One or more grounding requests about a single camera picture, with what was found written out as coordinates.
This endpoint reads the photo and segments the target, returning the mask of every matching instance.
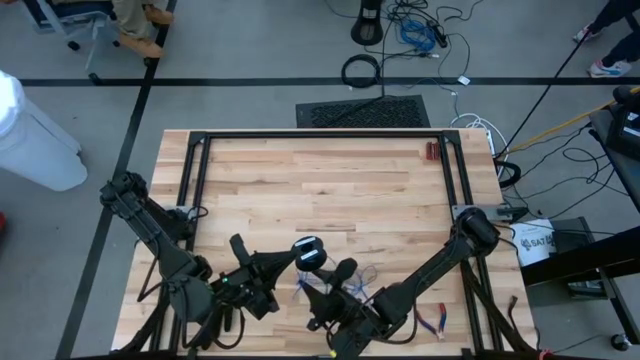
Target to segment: butcher block tabletop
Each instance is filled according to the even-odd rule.
[[[153,180],[147,179],[150,196],[163,206],[176,204],[189,134],[190,130],[165,131]],[[460,137],[474,202],[502,203],[484,131],[463,129]],[[285,251],[296,240],[315,235],[322,239],[330,257],[324,268],[331,269],[334,262],[349,257],[358,262],[363,272],[351,281],[352,288],[363,285],[360,298],[402,281],[442,248],[452,224],[442,163],[426,159],[429,141],[435,139],[214,139],[201,204],[209,214],[198,222],[194,253],[207,258],[213,281],[216,274],[238,267],[229,245],[234,234],[242,236],[249,253]],[[194,157],[187,204],[193,199],[201,148],[197,147]],[[452,149],[449,157],[456,193],[462,198]],[[503,238],[510,238],[508,231],[503,232]],[[158,292],[136,301],[152,261],[149,250],[137,246],[113,349],[128,343],[155,307]],[[536,332],[515,250],[501,242],[486,262],[498,308],[506,315],[511,296],[518,297],[514,320],[524,339],[535,346]],[[304,292],[298,291],[298,278],[293,264],[280,276],[275,290],[278,312],[257,321],[245,311],[246,330],[236,348],[222,350],[213,345],[199,355],[327,355],[324,330],[314,333],[306,329],[312,315]],[[157,281],[160,275],[156,271],[150,284]],[[436,327],[439,303],[446,305],[448,313],[444,341],[419,326],[411,343],[371,342],[363,355],[459,355],[461,348],[473,349],[458,267],[418,298],[422,317]],[[486,313],[479,302],[477,307],[484,346],[490,349]],[[170,309],[161,349],[168,347],[172,319]],[[411,333],[411,319],[393,339]],[[196,331],[196,326],[190,326],[189,338]],[[223,331],[220,340],[231,344],[238,332],[238,316],[234,316],[231,332]]]

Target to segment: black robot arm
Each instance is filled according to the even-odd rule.
[[[372,340],[405,343],[407,341],[389,339],[406,322],[417,297],[470,256],[491,253],[498,244],[498,236],[499,232],[481,210],[466,210],[456,219],[443,249],[402,283],[381,288],[365,303],[341,286],[355,272],[355,260],[341,261],[335,272],[313,271],[325,283],[331,284],[332,289],[328,294],[322,294],[303,284],[314,315],[307,327],[312,331],[320,327],[327,330],[327,343],[332,355],[338,359],[356,359]]]
[[[160,297],[152,316],[123,348],[126,351],[136,351],[144,345],[169,303],[183,326],[183,347],[206,349],[215,342],[228,348],[217,342],[223,314],[233,308],[245,308],[261,319],[269,312],[278,311],[273,290],[285,268],[296,261],[301,269],[315,270],[327,258],[322,240],[314,236],[298,240],[288,251],[249,255],[242,238],[236,234],[230,243],[240,267],[228,274],[221,273],[219,279],[209,283],[212,269],[206,259],[178,246],[179,240],[192,237],[195,231],[186,213],[167,211],[149,198],[146,183],[138,174],[124,173],[100,191],[100,202],[125,220],[153,253],[168,293]],[[241,316],[243,328],[244,316]],[[201,328],[187,342],[185,330],[189,322],[197,322]]]

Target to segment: label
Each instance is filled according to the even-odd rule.
[[[308,253],[300,256],[300,260],[305,261],[308,258],[315,256],[316,254],[318,254],[318,250],[309,251]]]
[[[547,219],[511,225],[515,230],[513,244],[518,248],[520,266],[527,266],[549,257],[556,252],[553,227]]]
[[[302,245],[308,244],[308,243],[310,243],[312,241],[316,241],[316,237],[315,236],[311,236],[311,237],[308,237],[308,238],[306,238],[304,240],[300,240],[297,243],[293,244],[293,246],[295,246],[295,247],[302,246]]]

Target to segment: sneaker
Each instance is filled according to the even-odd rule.
[[[161,58],[164,55],[162,48],[149,38],[134,38],[127,34],[120,33],[120,43],[143,57]]]
[[[592,78],[601,78],[601,77],[610,77],[616,78],[621,77],[624,74],[628,73],[631,70],[631,64],[626,61],[618,61],[613,64],[611,67],[605,67],[602,64],[602,60],[598,60],[594,62],[587,72],[589,76]]]
[[[173,22],[172,13],[166,10],[160,10],[153,5],[144,7],[144,15],[147,17],[147,20],[158,25],[169,25]]]
[[[584,38],[584,36],[589,31],[589,26],[591,26],[591,24],[583,27],[580,31],[578,31],[578,33],[573,36],[573,41],[579,43],[582,40],[582,38]],[[596,38],[596,37],[600,36],[600,34],[602,34],[602,31],[599,31],[599,32],[597,32],[595,34],[589,33],[589,35],[587,35],[587,38],[584,39],[584,42],[587,42],[587,41],[589,41],[589,40],[591,40],[593,38]]]

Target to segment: floor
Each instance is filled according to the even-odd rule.
[[[358,7],[356,0],[331,3],[342,14],[354,14]],[[429,3],[433,13],[444,1]],[[472,3],[447,1],[465,12]],[[545,86],[474,85],[474,78],[553,77],[575,46],[571,36],[593,19],[604,3],[487,0],[476,6],[471,20],[448,22],[446,31],[463,34],[471,46],[466,72],[471,85],[450,87],[458,93],[459,112],[476,113],[510,137]],[[156,79],[336,78],[344,61],[362,52],[348,35],[352,20],[332,14],[322,0],[178,0],[175,14],[177,22],[169,30],[167,56],[159,63]],[[584,69],[628,32],[625,22],[613,25],[596,42],[583,46],[560,77],[584,77]],[[2,71],[20,79],[85,78],[85,51],[73,53],[54,35],[33,32],[18,5],[0,6],[0,34]],[[457,77],[466,63],[464,43],[453,39],[451,54],[441,68],[444,77]],[[389,39],[385,51],[404,49]],[[446,54],[438,52],[440,60],[389,61],[385,75],[437,76]],[[146,70],[134,54],[112,47],[105,47],[96,65],[98,74],[107,79],[141,79]],[[367,73],[364,67],[353,71],[356,75]],[[629,75],[640,76],[640,67]],[[608,102],[613,88],[552,87],[515,143]],[[342,85],[242,86],[239,81],[221,86],[156,86],[146,102],[130,156],[126,151],[121,154],[121,147],[139,87],[40,86],[25,91],[82,144],[89,177],[73,190],[53,193],[0,171],[0,184],[5,189],[0,193],[0,210],[10,222],[0,241],[0,273],[4,274],[0,277],[0,308],[4,309],[0,311],[0,357],[18,360],[52,359],[56,355],[96,233],[101,211],[98,189],[113,175],[119,156],[129,160],[128,169],[150,179],[164,129],[293,128],[298,103],[371,98],[380,90],[351,90]],[[389,85],[387,93],[422,95],[433,127],[446,127],[455,116],[454,96],[433,84],[411,89]],[[512,159],[528,169],[560,143],[540,145],[514,154]],[[572,146],[596,156],[602,154],[586,134]],[[592,167],[556,154],[523,179],[518,189],[523,195],[532,194],[576,174],[590,174]],[[608,173],[600,176],[604,179]],[[610,185],[621,188],[615,175]],[[533,211],[552,215],[595,189],[596,184],[576,181],[532,198],[529,205]],[[607,232],[628,229],[640,220],[629,198],[610,190],[599,192],[560,218],[577,216],[584,216],[593,230]],[[111,345],[135,236],[122,221],[114,220],[109,226],[73,356],[105,354]],[[618,281],[635,313],[640,311],[639,281],[635,277]],[[542,347],[558,350],[600,335],[562,354],[639,357],[637,347],[623,353],[609,346],[609,336],[621,332],[621,327],[608,302],[571,301],[557,284],[528,291]]]

